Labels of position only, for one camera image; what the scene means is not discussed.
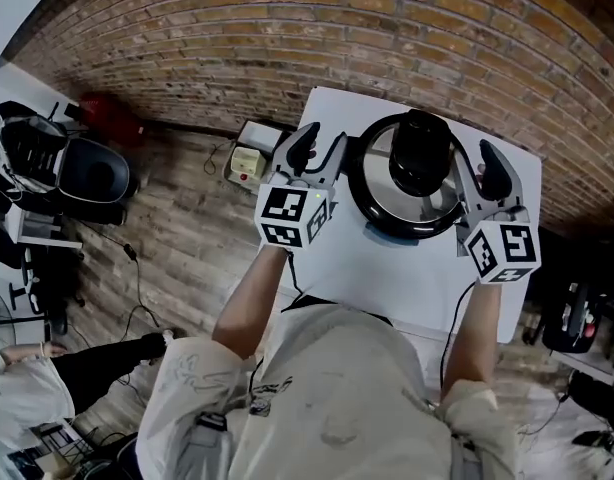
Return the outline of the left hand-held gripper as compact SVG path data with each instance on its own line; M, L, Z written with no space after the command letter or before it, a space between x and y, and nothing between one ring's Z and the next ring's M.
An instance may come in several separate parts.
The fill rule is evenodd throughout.
M348 136L341 132L320 166L311 175L303 174L319 131L319 122L302 126L274 150L273 174L268 183L259 187L254 215L263 244L288 250L307 249L331 219L334 184L345 157Z

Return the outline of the black open tool bag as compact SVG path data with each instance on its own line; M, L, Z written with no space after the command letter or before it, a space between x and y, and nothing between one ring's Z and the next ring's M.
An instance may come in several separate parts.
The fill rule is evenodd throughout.
M602 297L589 283L571 283L555 310L544 314L543 344L550 350L590 351L602 320Z

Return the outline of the black pressure cooker body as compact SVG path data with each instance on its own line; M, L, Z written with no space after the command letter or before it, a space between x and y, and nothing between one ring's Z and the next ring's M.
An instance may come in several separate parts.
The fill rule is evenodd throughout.
M443 232L438 226L415 222L368 221L364 228L364 234L372 240L404 246L415 246Z

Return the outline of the black box white lining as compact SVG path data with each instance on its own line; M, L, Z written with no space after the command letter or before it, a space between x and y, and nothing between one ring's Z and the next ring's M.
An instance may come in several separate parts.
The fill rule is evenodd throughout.
M248 120L238 135L237 143L243 147L257 149L271 155L282 135L281 129Z

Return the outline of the person's left forearm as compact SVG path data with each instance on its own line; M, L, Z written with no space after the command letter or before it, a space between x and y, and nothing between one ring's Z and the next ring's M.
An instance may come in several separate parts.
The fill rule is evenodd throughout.
M219 315L212 332L213 341L243 360L256 352L270 319L287 258L285 249L262 247Z

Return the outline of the white shell grey seat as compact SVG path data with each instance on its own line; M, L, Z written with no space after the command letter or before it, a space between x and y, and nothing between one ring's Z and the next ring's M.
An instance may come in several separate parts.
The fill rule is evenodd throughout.
M133 196L136 189L136 178L122 155L90 139L69 139L55 191L65 214L110 209Z

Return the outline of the red box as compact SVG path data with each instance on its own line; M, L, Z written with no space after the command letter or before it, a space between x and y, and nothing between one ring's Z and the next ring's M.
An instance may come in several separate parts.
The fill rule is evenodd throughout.
M79 100L82 122L108 141L139 144L144 135L143 122L124 103L104 94L85 93Z

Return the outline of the person's beige shirt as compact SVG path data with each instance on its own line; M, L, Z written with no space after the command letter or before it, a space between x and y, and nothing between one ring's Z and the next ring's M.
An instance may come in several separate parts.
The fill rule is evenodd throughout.
M413 345L338 305L280 316L260 367L207 337L167 349L143 416L143 480L514 480L484 383L427 400Z

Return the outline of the cream plastic container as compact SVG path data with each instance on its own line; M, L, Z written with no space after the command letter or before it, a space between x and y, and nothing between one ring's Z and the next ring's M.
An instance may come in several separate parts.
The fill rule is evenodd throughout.
M265 156L258 149L236 146L231 156L230 168L238 175L261 179L266 164Z

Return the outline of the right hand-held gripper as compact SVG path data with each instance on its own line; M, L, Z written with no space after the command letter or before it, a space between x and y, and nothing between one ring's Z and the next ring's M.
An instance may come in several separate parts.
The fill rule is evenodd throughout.
M484 172L480 193L500 208L475 224L456 225L458 254L474 263L481 284L507 284L525 279L541 266L537 228L523 205L522 182L507 157L491 142L479 143ZM456 187L469 218L480 218L479 185L469 159L458 151L454 156Z

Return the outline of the person's right forearm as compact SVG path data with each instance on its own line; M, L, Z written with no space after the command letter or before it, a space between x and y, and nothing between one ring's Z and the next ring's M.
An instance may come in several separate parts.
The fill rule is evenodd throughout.
M475 284L449 355L442 399L460 380L491 383L496 364L501 293L499 284Z

